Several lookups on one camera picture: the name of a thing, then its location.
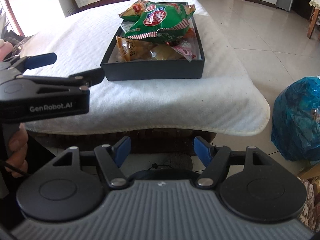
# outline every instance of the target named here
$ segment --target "chair leg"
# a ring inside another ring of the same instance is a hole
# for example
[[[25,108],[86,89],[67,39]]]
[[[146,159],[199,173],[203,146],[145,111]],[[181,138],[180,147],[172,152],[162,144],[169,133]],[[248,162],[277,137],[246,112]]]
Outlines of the chair leg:
[[[313,30],[315,29],[315,26],[316,26],[318,16],[319,16],[319,9],[315,9],[315,11],[313,13],[313,18],[312,18],[312,21],[309,25],[309,29],[308,29],[308,33],[307,33],[308,38],[311,38],[311,36],[312,36]]]
[[[309,22],[312,21],[312,18],[313,18],[313,13],[315,12],[315,7],[312,8],[312,12],[310,14],[310,18],[309,18]]]

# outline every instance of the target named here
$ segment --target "snack bag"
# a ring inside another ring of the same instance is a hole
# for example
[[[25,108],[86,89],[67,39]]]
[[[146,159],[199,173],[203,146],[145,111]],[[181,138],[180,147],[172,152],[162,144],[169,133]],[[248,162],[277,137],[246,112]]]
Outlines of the snack bag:
[[[136,22],[139,20],[142,12],[149,6],[153,4],[149,1],[139,0],[131,5],[126,11],[119,14],[119,17],[129,22]]]
[[[116,36],[119,52],[125,61],[142,58],[146,53],[156,46],[147,41],[130,40]]]
[[[124,36],[134,40],[166,43],[182,38],[189,29],[194,5],[151,4]]]
[[[180,59],[183,56],[167,44],[159,44],[151,49],[151,60]]]
[[[194,28],[189,28],[186,32],[186,34],[183,36],[184,38],[194,38],[196,36]]]
[[[173,46],[172,49],[185,57],[189,62],[193,59],[192,46],[187,41],[181,41],[178,45]]]

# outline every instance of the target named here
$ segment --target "white bed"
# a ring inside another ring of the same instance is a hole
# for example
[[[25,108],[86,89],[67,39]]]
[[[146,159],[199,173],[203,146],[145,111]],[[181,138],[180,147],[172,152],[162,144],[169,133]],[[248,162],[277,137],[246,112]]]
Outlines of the white bed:
[[[121,23],[118,14],[136,0],[92,8],[37,33],[21,56],[55,52],[54,65],[27,75],[61,76],[97,68]],[[238,136],[260,133],[270,108],[227,38],[197,0],[194,18],[204,48],[201,79],[109,82],[90,88],[86,115],[29,122],[36,132],[86,135],[148,128],[196,129]]]

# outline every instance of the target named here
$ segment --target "gray ribbed mount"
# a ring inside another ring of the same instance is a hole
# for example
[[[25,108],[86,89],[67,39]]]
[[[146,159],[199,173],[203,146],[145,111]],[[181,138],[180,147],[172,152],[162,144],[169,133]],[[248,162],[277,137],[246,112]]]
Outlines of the gray ribbed mount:
[[[213,191],[187,180],[141,181],[112,191],[91,214],[72,222],[25,220],[19,240],[299,240],[312,232],[298,220],[274,225],[245,221],[226,210]]]

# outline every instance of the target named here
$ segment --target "black box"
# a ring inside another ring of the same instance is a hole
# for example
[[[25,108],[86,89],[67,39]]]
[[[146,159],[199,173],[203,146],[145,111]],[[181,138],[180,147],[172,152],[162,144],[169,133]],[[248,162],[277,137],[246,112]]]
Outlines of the black box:
[[[105,71],[106,78],[109,81],[201,78],[204,67],[204,53],[196,23],[193,17],[191,19],[201,59],[193,59],[191,62],[188,62],[186,59],[176,59],[108,63],[116,47],[116,36],[123,33],[122,28],[119,27],[100,64]]]

